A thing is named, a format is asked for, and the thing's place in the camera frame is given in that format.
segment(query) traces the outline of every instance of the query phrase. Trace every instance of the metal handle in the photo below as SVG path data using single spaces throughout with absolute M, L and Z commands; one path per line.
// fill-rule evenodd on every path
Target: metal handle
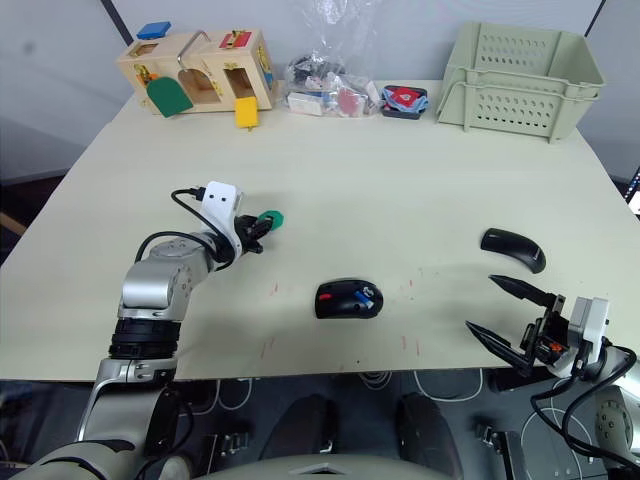
M 187 44 L 184 47 L 182 47 L 182 50 L 180 50 L 180 53 L 178 53 L 178 64 L 180 65 L 180 68 L 182 68 L 183 70 L 186 70 L 187 67 L 184 66 L 184 63 L 182 63 L 182 55 L 186 53 L 189 47 L 193 45 L 193 42 L 195 42 L 196 38 L 198 38 L 200 35 L 203 35 L 208 42 L 211 42 L 209 35 L 207 35 L 204 30 L 198 30 L 196 33 L 194 33 L 193 36 L 187 42 Z

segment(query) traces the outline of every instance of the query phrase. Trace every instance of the black cable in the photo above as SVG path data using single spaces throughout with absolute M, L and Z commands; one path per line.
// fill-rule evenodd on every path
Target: black cable
M 180 398 L 180 405 L 182 406 L 182 408 L 184 409 L 184 411 L 187 414 L 187 420 L 189 422 L 189 426 L 187 427 L 187 431 L 185 432 L 185 434 L 182 436 L 182 438 L 178 441 L 178 443 L 176 443 L 173 447 L 171 447 L 169 450 L 167 450 L 167 452 L 157 458 L 153 458 L 151 460 L 149 460 L 147 463 L 145 463 L 142 468 L 140 469 L 140 471 L 138 472 L 138 474 L 135 476 L 135 480 L 144 480 L 144 477 L 147 473 L 147 470 L 149 470 L 149 468 L 159 462 L 160 460 L 166 459 L 168 457 L 170 457 L 171 455 L 173 455 L 175 452 L 177 452 L 180 448 L 182 448 L 182 446 L 186 443 L 187 439 L 191 436 L 191 433 L 193 432 L 193 426 L 194 426 L 194 419 L 193 419 L 193 410 L 191 410 L 191 405 L 189 405 L 188 402 L 186 402 L 183 398 L 182 395 L 179 395 Z
M 626 374 L 629 370 L 631 370 L 634 365 L 636 364 L 636 361 L 638 359 L 637 355 L 635 354 L 635 352 L 629 348 L 625 348 L 625 347 L 619 347 L 619 346 L 615 346 L 614 348 L 617 348 L 618 350 L 623 351 L 624 353 L 627 354 L 627 358 L 625 359 L 625 361 L 623 362 L 622 366 L 618 367 L 616 370 L 614 370 L 611 375 L 609 375 L 607 378 L 605 378 L 604 380 L 602 380 L 601 382 L 597 383 L 595 386 L 591 387 L 589 390 L 587 390 L 586 392 L 584 392 L 582 395 L 578 396 L 573 402 L 571 402 L 571 404 L 569 405 L 569 407 L 567 407 L 567 410 L 564 414 L 564 417 L 562 419 L 562 436 L 564 437 L 565 441 L 567 442 L 567 445 L 569 445 L 569 447 L 571 447 L 572 449 L 574 448 L 574 446 L 578 446 L 584 450 L 586 450 L 587 452 L 589 452 L 588 456 L 592 456 L 592 457 L 606 457 L 609 458 L 610 460 L 613 460 L 615 462 L 618 462 L 626 467 L 631 468 L 634 472 L 636 472 L 637 474 L 640 473 L 640 467 L 638 465 L 636 465 L 634 462 L 627 460 L 626 458 L 614 453 L 614 452 L 610 452 L 609 450 L 605 450 L 603 448 L 597 447 L 595 445 L 591 445 L 587 442 L 583 442 L 575 437 L 573 437 L 572 435 L 569 434 L 569 419 L 571 418 L 571 415 L 573 414 L 573 412 L 576 411 L 576 409 L 582 404 L 584 403 L 589 397 L 591 397 L 592 395 L 594 395 L 596 392 L 598 392 L 599 390 L 602 390 L 603 388 L 605 388 L 606 386 L 612 384 L 613 382 L 615 382 L 617 379 L 619 379 L 620 377 L 622 377 L 624 374 Z
M 217 259 L 216 259 L 216 251 L 213 249 L 213 247 L 210 244 L 208 244 L 203 239 L 201 239 L 199 237 L 196 237 L 195 235 L 191 235 L 189 233 L 174 232 L 174 231 L 171 231 L 171 230 L 167 230 L 167 231 L 164 231 L 164 232 L 152 233 L 147 238 L 145 238 L 144 241 L 138 247 L 138 252 L 136 253 L 136 258 L 134 259 L 134 263 L 137 263 L 140 260 L 142 260 L 142 255 L 144 255 L 144 251 L 149 246 L 149 243 L 151 243 L 152 240 L 155 240 L 156 238 L 159 238 L 159 237 L 182 237 L 182 238 L 186 238 L 188 240 L 192 240 L 192 241 L 202 245 L 204 247 L 204 249 L 207 251 L 207 253 L 211 256 L 211 259 L 217 261 Z
M 589 23 L 589 26 L 587 27 L 587 31 L 584 32 L 584 36 L 585 37 L 588 37 L 589 33 L 591 33 L 591 29 L 595 25 L 596 20 L 598 19 L 598 16 L 600 15 L 600 12 L 602 11 L 602 7 L 604 7 L 604 4 L 606 2 L 607 2 L 607 0 L 601 0 L 600 5 L 598 5 L 598 8 L 596 10 L 596 13 L 593 15 L 593 18 L 591 19 L 591 22 Z
M 191 213 L 192 215 L 194 215 L 196 218 L 198 218 L 200 221 L 202 221 L 207 227 L 209 227 L 213 233 L 216 235 L 217 238 L 219 238 L 222 242 L 223 242 L 223 248 L 222 250 L 227 250 L 233 253 L 233 256 L 235 257 L 235 250 L 233 249 L 233 245 L 231 245 L 231 241 L 227 238 L 227 236 L 225 234 L 223 234 L 213 223 L 211 223 L 209 220 L 207 220 L 203 215 L 201 215 L 197 210 L 195 210 L 194 208 L 190 207 L 189 205 L 187 205 L 185 202 L 183 202 L 182 200 L 180 200 L 178 198 L 178 195 L 192 195 L 196 198 L 198 198 L 199 195 L 202 195 L 204 193 L 204 189 L 201 188 L 181 188 L 178 190 L 174 190 L 173 192 L 171 192 L 171 199 L 176 202 L 178 205 L 180 205 L 182 208 L 184 208 L 186 211 L 188 211 L 189 213 Z M 221 260 L 219 258 L 219 256 L 214 257 L 216 262 L 218 263 L 222 263 L 223 260 Z M 223 266 L 221 266 L 220 268 L 217 268 L 216 270 L 223 270 L 225 268 L 227 268 L 229 265 L 231 265 L 233 263 L 233 259 L 228 261 L 227 263 L 225 263 Z
M 562 385 L 557 386 L 556 388 L 552 388 L 551 390 L 547 390 L 546 392 L 542 392 L 542 393 L 538 393 L 536 395 L 533 395 L 530 399 L 531 401 L 531 406 L 533 407 L 533 411 L 536 412 L 536 414 L 540 417 L 540 419 L 547 424 L 547 426 L 549 428 L 551 428 L 554 432 L 556 432 L 558 435 L 563 436 L 562 435 L 562 429 L 560 427 L 558 427 L 555 422 L 553 422 L 540 408 L 540 406 L 538 405 L 538 401 L 539 400 L 544 400 L 547 398 L 551 398 L 551 397 L 557 397 L 558 395 L 561 395 L 565 392 L 567 392 L 576 382 L 577 378 L 576 377 L 569 377 L 569 379 L 564 382 Z M 574 451 L 576 453 L 579 453 L 580 455 L 584 455 L 586 457 L 588 456 L 592 456 L 589 452 L 587 452 L 586 450 L 580 448 L 580 447 L 576 447 L 574 449 Z

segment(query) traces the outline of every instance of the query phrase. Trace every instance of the white wall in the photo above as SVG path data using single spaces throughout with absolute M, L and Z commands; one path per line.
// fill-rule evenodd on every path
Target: white wall
M 608 0 L 589 34 L 607 86 L 578 125 L 609 175 L 640 166 L 640 1 Z
M 0 2 L 0 179 L 66 170 L 129 98 L 97 0 Z
M 161 20 L 171 21 L 176 32 L 259 27 L 264 31 L 276 67 L 281 68 L 317 45 L 298 8 L 310 1 L 114 0 L 114 4 L 133 35 L 145 23 Z M 341 5 L 347 0 L 324 1 Z M 377 35 L 371 46 L 378 55 L 372 74 L 380 80 L 442 78 L 457 30 L 469 20 L 583 34 L 599 3 L 599 0 L 383 0 L 373 26 Z
M 315 37 L 296 5 L 310 0 L 115 0 L 129 31 L 170 20 L 174 32 L 261 27 L 276 66 Z M 340 4 L 345 0 L 335 0 Z M 609 3 L 623 0 L 609 0 Z M 371 41 L 378 79 L 442 78 L 467 20 L 584 33 L 599 0 L 383 0 Z M 132 90 L 124 49 L 98 0 L 0 2 L 0 179 L 69 168 Z

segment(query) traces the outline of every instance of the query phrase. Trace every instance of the black and red mouse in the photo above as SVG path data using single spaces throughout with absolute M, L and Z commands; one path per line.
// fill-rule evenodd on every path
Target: black and red mouse
M 318 318 L 372 318 L 382 309 L 382 293 L 373 283 L 347 279 L 323 283 L 316 292 Z

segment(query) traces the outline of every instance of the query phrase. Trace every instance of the cable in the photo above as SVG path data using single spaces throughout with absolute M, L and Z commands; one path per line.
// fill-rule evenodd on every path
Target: cable
M 193 419 L 193 411 L 191 410 L 191 405 L 189 405 L 183 398 L 182 396 L 178 393 L 179 398 L 180 398 L 180 405 L 182 406 L 182 408 L 184 408 L 186 414 L 187 414 L 187 419 L 189 421 L 189 425 L 187 426 L 187 431 L 185 432 L 185 434 L 182 436 L 182 438 L 178 441 L 178 443 L 176 443 L 173 447 L 171 447 L 169 450 L 167 450 L 167 452 L 164 455 L 161 455 L 157 458 L 153 458 L 151 460 L 149 460 L 147 463 L 145 463 L 142 468 L 140 469 L 140 471 L 138 472 L 138 474 L 135 476 L 135 480 L 144 480 L 145 475 L 147 473 L 147 470 L 149 470 L 149 468 L 159 462 L 160 460 L 163 460 L 165 458 L 169 458 L 171 455 L 173 455 L 175 452 L 177 452 L 180 448 L 182 448 L 182 446 L 186 443 L 187 439 L 191 436 L 191 433 L 193 432 L 193 426 L 194 426 L 194 419 Z
M 592 445 L 590 443 L 585 443 L 579 439 L 577 439 L 576 437 L 572 436 L 571 434 L 569 434 L 568 432 L 568 425 L 569 425 L 569 420 L 571 419 L 571 416 L 573 414 L 573 412 L 575 411 L 576 408 L 578 408 L 578 406 L 580 406 L 581 403 L 583 403 L 589 396 L 593 395 L 595 392 L 597 392 L 598 390 L 604 388 L 605 386 L 615 382 L 618 378 L 620 378 L 622 375 L 624 375 L 627 371 L 629 371 L 633 365 L 635 365 L 635 362 L 637 360 L 636 354 L 627 348 L 624 347 L 616 347 L 620 350 L 622 350 L 623 352 L 627 353 L 628 357 L 625 360 L 625 362 L 623 363 L 623 365 L 621 367 L 618 367 L 616 370 L 614 370 L 614 372 L 607 377 L 606 379 L 604 379 L 603 381 L 601 381 L 600 383 L 598 383 L 597 385 L 595 385 L 594 387 L 590 388 L 589 390 L 587 390 L 585 393 L 583 393 L 582 395 L 580 395 L 578 398 L 576 398 L 567 408 L 567 413 L 569 414 L 569 416 L 565 415 L 563 417 L 563 421 L 562 421 L 562 427 L 563 428 L 558 428 L 553 421 L 551 421 L 551 419 L 549 419 L 549 417 L 547 417 L 542 409 L 538 406 L 537 401 L 538 400 L 542 400 L 545 398 L 551 398 L 551 397 L 555 397 L 560 395 L 561 393 L 564 393 L 566 391 L 568 391 L 573 384 L 576 381 L 576 377 L 572 376 L 570 377 L 565 383 L 563 383 L 562 385 L 556 387 L 556 388 L 552 388 L 549 391 L 537 394 L 537 395 L 533 395 L 531 397 L 531 406 L 533 407 L 535 413 L 538 414 L 538 416 L 556 433 L 558 433 L 559 435 L 561 435 L 564 439 L 565 442 L 567 443 L 567 445 L 569 446 L 569 448 L 571 448 L 574 452 L 583 455 L 585 457 L 593 457 L 593 458 L 602 458 L 602 457 L 606 457 L 609 458 L 615 462 L 618 462 L 626 467 L 631 468 L 634 472 L 640 472 L 640 467 L 638 467 L 636 464 L 634 464 L 633 462 L 627 460 L 626 458 L 614 453 L 614 452 L 610 452 L 608 450 L 605 450 L 603 448 L 597 447 L 595 445 Z
M 560 412 L 562 414 L 565 413 L 564 410 L 561 410 L 559 408 L 553 408 L 553 407 L 544 407 L 541 410 L 543 412 L 551 411 L 551 413 L 553 415 L 555 415 L 556 412 Z M 524 433 L 527 430 L 527 427 L 529 426 L 529 424 L 532 422 L 532 420 L 534 418 L 536 418 L 537 416 L 538 416 L 538 414 L 536 412 L 532 412 L 531 415 L 529 415 L 529 417 L 525 420 L 524 425 L 522 426 L 522 430 L 520 431 L 520 446 L 522 447 L 523 451 L 524 451 Z M 589 439 L 589 442 L 591 442 L 591 435 L 589 435 L 589 432 L 587 431 L 586 427 L 582 424 L 582 422 L 580 420 L 578 420 L 574 416 L 571 417 L 571 420 L 575 421 L 580 426 L 580 428 L 582 428 L 582 431 L 584 432 L 584 434 Z M 577 457 L 576 453 L 573 450 L 571 450 L 571 455 L 573 456 L 573 459 L 576 462 L 576 466 L 578 467 L 578 474 L 580 475 L 580 480 L 583 480 L 582 467 L 580 466 L 580 462 L 578 461 L 578 457 Z M 529 473 L 529 470 L 527 470 L 527 477 L 529 478 L 529 480 L 532 480 L 531 474 Z
M 567 407 L 567 414 L 568 415 L 571 415 L 590 396 L 594 395 L 596 392 L 598 392 L 599 390 L 602 390 L 606 386 L 612 384 L 613 382 L 615 382 L 617 379 L 622 377 L 625 373 L 627 373 L 629 370 L 631 370 L 634 367 L 638 357 L 637 357 L 637 355 L 635 354 L 635 352 L 633 350 L 631 350 L 629 348 L 626 348 L 626 347 L 620 347 L 620 346 L 617 346 L 617 345 L 614 346 L 614 348 L 617 348 L 618 350 L 621 350 L 622 352 L 626 353 L 627 354 L 627 358 L 624 360 L 624 362 L 622 362 L 621 366 L 616 368 L 616 370 L 614 370 L 611 373 L 611 375 L 609 375 L 607 378 L 605 378 L 601 382 L 597 383 L 595 386 L 591 387 L 589 390 L 584 392 L 582 395 L 578 396 L 578 398 L 576 398 Z M 624 465 L 624 466 L 630 468 L 636 474 L 640 473 L 640 466 L 638 466 L 634 462 L 624 458 L 621 455 L 618 455 L 615 452 L 611 452 L 611 451 L 606 450 L 604 448 L 597 447 L 597 446 L 592 445 L 590 443 L 582 442 L 581 440 L 578 440 L 577 438 L 571 436 L 569 434 L 568 430 L 569 430 L 569 420 L 567 419 L 567 415 L 565 415 L 565 417 L 562 419 L 562 436 L 564 437 L 565 441 L 567 442 L 567 444 L 572 449 L 575 450 L 574 447 L 577 446 L 577 447 L 582 448 L 585 451 L 587 451 L 588 455 L 590 454 L 592 457 L 599 457 L 599 458 L 606 457 L 606 458 L 608 458 L 610 460 L 613 460 L 614 462 L 618 462 L 621 465 Z
M 218 261 L 217 258 L 216 258 L 216 251 L 213 249 L 213 247 L 210 244 L 208 244 L 203 239 L 201 239 L 199 237 L 196 237 L 195 235 L 191 235 L 189 233 L 174 232 L 174 231 L 171 231 L 171 230 L 167 230 L 167 231 L 164 231 L 164 232 L 152 233 L 147 238 L 145 238 L 144 241 L 138 247 L 138 251 L 136 252 L 136 258 L 134 259 L 134 262 L 138 263 L 140 260 L 142 260 L 142 255 L 144 255 L 144 251 L 149 246 L 149 243 L 151 243 L 156 238 L 160 238 L 160 237 L 181 237 L 181 238 L 186 238 L 188 240 L 192 240 L 192 241 L 202 245 L 204 247 L 204 249 L 207 251 L 207 253 L 209 254 L 209 256 L 211 256 L 211 258 L 214 261 L 216 261 L 216 262 Z
M 2 452 L 2 458 L 8 462 L 9 461 L 9 452 L 7 451 L 7 447 L 4 442 L 0 439 L 0 452 Z
M 238 405 L 234 405 L 233 407 L 225 405 L 224 402 L 222 401 L 222 395 L 220 395 L 218 397 L 218 403 L 220 404 L 220 406 L 224 410 L 227 410 L 228 412 L 233 412 L 234 410 L 240 410 L 249 401 L 249 398 L 251 398 L 251 390 L 252 389 L 253 389 L 253 378 L 250 378 L 249 379 L 249 389 L 247 390 L 247 395 L 244 397 L 244 400 L 242 400 Z
M 560 383 L 565 383 L 568 380 L 569 380 L 569 378 L 561 378 L 560 380 L 558 380 L 556 383 L 553 384 L 553 387 L 551 387 L 551 389 L 552 390 L 555 389 L 558 385 L 560 385 Z M 551 405 L 551 414 L 553 415 L 553 419 L 555 420 L 556 425 L 558 426 L 558 428 L 560 428 L 561 427 L 561 422 L 560 422 L 560 420 L 558 420 L 558 417 L 556 415 L 556 410 L 558 410 L 558 409 L 553 406 L 553 397 L 549 398 L 549 404 Z M 573 415 L 571 416 L 571 418 L 573 420 L 575 420 L 576 422 L 580 423 L 578 421 L 578 419 L 576 417 L 574 417 Z M 589 443 L 593 443 L 593 441 L 591 440 L 591 435 L 589 435 L 589 432 L 587 432 L 587 430 L 584 427 L 582 427 L 582 430 L 584 430 L 584 433 L 587 435 L 587 439 L 589 440 Z M 592 462 L 593 462 L 593 457 L 589 456 L 589 463 L 592 463 Z
M 184 208 L 186 211 L 188 211 L 189 213 L 191 213 L 192 215 L 194 215 L 196 218 L 198 218 L 200 221 L 202 221 L 202 223 L 204 223 L 207 227 L 209 227 L 213 233 L 216 235 L 216 237 L 220 238 L 220 240 L 222 240 L 222 242 L 224 243 L 222 250 L 227 250 L 233 253 L 232 259 L 225 263 L 223 266 L 219 267 L 217 270 L 223 270 L 225 268 L 227 268 L 229 265 L 231 265 L 233 263 L 233 258 L 235 257 L 235 250 L 233 249 L 233 245 L 231 245 L 231 241 L 227 238 L 227 236 L 225 234 L 223 234 L 213 223 L 211 223 L 209 220 L 207 220 L 204 215 L 201 215 L 198 211 L 196 211 L 194 208 L 190 207 L 189 205 L 187 205 L 185 202 L 183 202 L 182 200 L 180 200 L 178 198 L 178 195 L 192 195 L 194 196 L 196 199 L 198 200 L 202 200 L 202 195 L 204 195 L 205 189 L 203 187 L 200 188 L 182 188 L 179 190 L 174 190 L 173 192 L 171 192 L 171 199 L 176 202 L 178 205 L 180 205 L 182 208 Z M 214 257 L 215 261 L 218 263 L 223 263 L 222 259 L 219 259 L 217 257 Z
M 561 395 L 562 393 L 568 391 L 575 383 L 576 381 L 576 377 L 569 377 L 567 379 L 566 382 L 564 382 L 562 385 L 559 385 L 558 387 L 552 388 L 551 390 L 548 390 L 546 392 L 542 392 L 542 393 L 538 393 L 536 395 L 533 395 L 530 399 L 531 402 L 531 406 L 533 407 L 533 410 L 535 413 L 538 414 L 538 416 L 540 417 L 540 419 L 546 423 L 549 428 L 551 428 L 554 432 L 556 432 L 558 435 L 562 435 L 562 430 L 553 423 L 553 421 L 551 421 L 551 419 L 549 417 L 547 417 L 544 412 L 542 411 L 542 409 L 540 408 L 540 406 L 538 405 L 538 400 L 544 400 L 547 398 L 552 398 L 552 397 L 557 397 L 558 395 Z M 582 448 L 578 448 L 578 447 L 571 447 L 571 449 L 576 452 L 579 453 L 580 455 L 584 455 L 585 457 L 596 457 L 595 455 L 591 455 L 590 452 L 582 449 Z
M 418 390 L 420 390 L 420 393 L 422 393 L 425 397 L 430 398 L 431 400 L 434 400 L 436 402 L 458 403 L 458 402 L 467 402 L 469 400 L 472 400 L 472 399 L 476 398 L 478 395 L 480 395 L 480 392 L 482 391 L 482 387 L 484 386 L 484 374 L 482 373 L 482 369 L 479 369 L 479 372 L 480 372 L 480 384 L 478 385 L 477 390 L 475 392 L 473 392 L 473 394 L 469 395 L 468 397 L 464 397 L 464 398 L 434 397 L 432 395 L 429 395 L 422 388 L 422 385 L 420 384 L 420 379 L 418 378 L 418 371 L 417 370 L 413 371 L 413 378 L 415 378 L 415 380 L 416 380 L 416 385 L 418 386 Z
M 391 375 L 391 372 L 367 372 L 358 374 L 364 386 L 373 391 L 382 390 L 389 385 Z
M 216 380 L 216 394 L 213 397 L 213 402 L 211 402 L 211 405 L 209 405 L 209 407 L 207 407 L 205 410 L 202 410 L 200 412 L 193 412 L 193 416 L 199 417 L 201 415 L 209 415 L 211 412 L 213 412 L 213 409 L 216 407 L 216 404 L 218 403 L 218 398 L 220 398 L 220 380 Z M 187 415 L 186 412 L 180 414 L 181 417 L 184 417 L 186 415 Z

